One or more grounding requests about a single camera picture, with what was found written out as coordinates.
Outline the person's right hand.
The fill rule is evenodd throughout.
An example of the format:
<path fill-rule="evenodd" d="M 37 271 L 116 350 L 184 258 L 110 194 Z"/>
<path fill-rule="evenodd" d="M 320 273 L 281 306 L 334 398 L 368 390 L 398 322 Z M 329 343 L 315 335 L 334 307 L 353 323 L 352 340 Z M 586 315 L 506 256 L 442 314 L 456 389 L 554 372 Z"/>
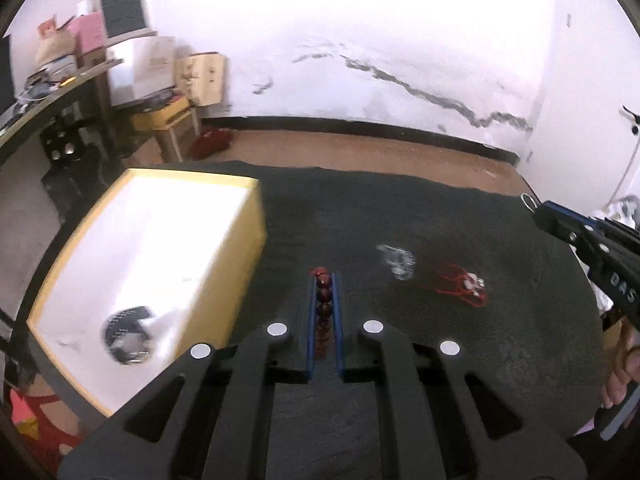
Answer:
<path fill-rule="evenodd" d="M 611 361 L 611 370 L 602 388 L 602 404 L 605 408 L 620 405 L 627 390 L 639 381 L 639 332 L 626 318 L 622 319 Z"/>

